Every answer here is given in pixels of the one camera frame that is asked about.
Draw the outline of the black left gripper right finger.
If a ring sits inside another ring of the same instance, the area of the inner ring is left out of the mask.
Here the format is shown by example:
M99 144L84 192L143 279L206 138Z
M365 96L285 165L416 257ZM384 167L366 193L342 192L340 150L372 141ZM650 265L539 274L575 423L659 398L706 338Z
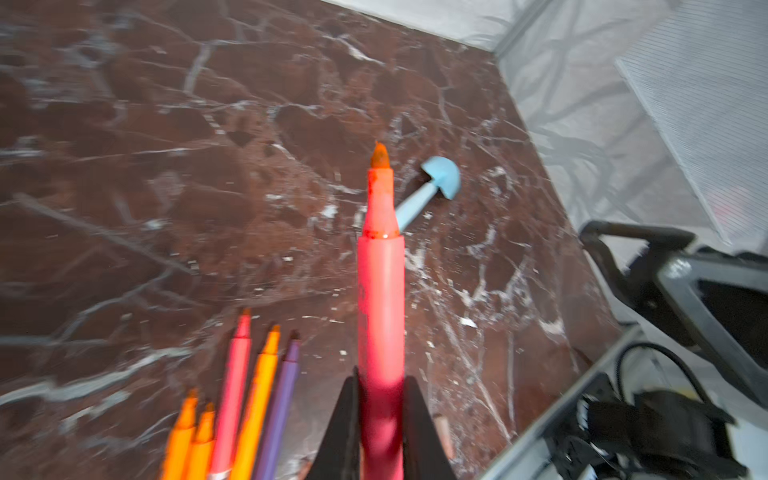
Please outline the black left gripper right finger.
M407 376L403 400L405 480L456 480L417 380Z

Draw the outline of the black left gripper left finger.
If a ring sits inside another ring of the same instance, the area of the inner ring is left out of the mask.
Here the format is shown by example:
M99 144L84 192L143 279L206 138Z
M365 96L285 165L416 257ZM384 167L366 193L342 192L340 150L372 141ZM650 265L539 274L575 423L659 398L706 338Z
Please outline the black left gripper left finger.
M360 382L354 367L337 398L306 480L358 480L361 476Z

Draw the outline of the purple marker pen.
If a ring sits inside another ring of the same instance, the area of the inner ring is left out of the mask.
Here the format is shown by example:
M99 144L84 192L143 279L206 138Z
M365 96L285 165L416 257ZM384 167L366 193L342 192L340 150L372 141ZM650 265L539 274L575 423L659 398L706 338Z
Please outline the purple marker pen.
M261 449L252 475L256 480L274 479L288 419L292 394L299 375L301 340L297 331L291 333L287 350L281 363L279 377L272 397L269 416L261 441Z

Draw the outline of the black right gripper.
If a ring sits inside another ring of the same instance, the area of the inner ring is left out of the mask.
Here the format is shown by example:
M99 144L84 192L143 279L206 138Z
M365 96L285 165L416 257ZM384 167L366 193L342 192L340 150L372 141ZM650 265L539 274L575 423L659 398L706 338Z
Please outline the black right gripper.
M612 294L767 405L767 259L701 246L671 227L590 221L580 241Z

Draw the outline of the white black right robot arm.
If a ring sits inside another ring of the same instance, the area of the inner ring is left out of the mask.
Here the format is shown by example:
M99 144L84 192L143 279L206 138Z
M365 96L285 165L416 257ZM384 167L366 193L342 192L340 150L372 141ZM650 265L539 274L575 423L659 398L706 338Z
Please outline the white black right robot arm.
M613 295L671 340L640 340L617 354L557 416L544 435L565 479L739 479L747 467L732 448L735 417L718 406L683 360L710 363L740 394L767 404L767 259L697 246L671 227L591 221L580 233ZM690 394L654 387L629 391L627 360L657 353L675 365Z

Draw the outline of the pink highlighter pen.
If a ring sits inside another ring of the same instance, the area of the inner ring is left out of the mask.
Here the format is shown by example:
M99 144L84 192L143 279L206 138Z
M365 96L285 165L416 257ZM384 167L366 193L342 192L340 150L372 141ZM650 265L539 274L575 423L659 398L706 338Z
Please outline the pink highlighter pen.
M405 379L404 238L394 171L378 142L367 172L367 212L357 242L358 369L365 479L402 479Z

